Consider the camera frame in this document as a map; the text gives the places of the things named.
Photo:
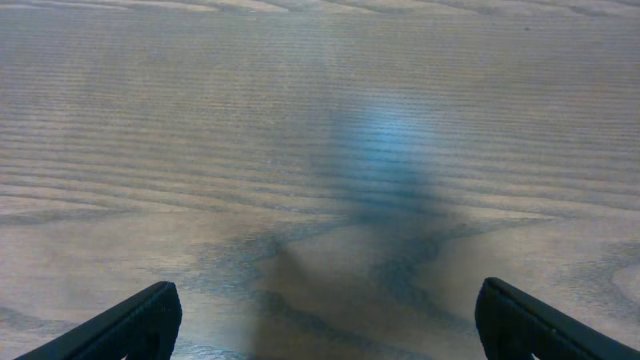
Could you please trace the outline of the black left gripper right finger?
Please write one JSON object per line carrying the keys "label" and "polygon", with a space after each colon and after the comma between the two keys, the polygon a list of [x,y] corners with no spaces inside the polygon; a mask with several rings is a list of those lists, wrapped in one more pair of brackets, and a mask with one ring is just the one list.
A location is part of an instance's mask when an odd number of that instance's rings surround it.
{"label": "black left gripper right finger", "polygon": [[509,283],[484,280],[475,324],[488,360],[639,360],[639,352]]}

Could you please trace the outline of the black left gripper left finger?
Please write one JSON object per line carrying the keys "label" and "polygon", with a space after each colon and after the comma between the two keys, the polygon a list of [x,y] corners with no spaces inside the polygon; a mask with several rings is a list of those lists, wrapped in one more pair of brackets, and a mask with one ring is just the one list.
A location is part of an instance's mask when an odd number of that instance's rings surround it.
{"label": "black left gripper left finger", "polygon": [[181,320],[176,285],[161,281],[16,360],[169,360]]}

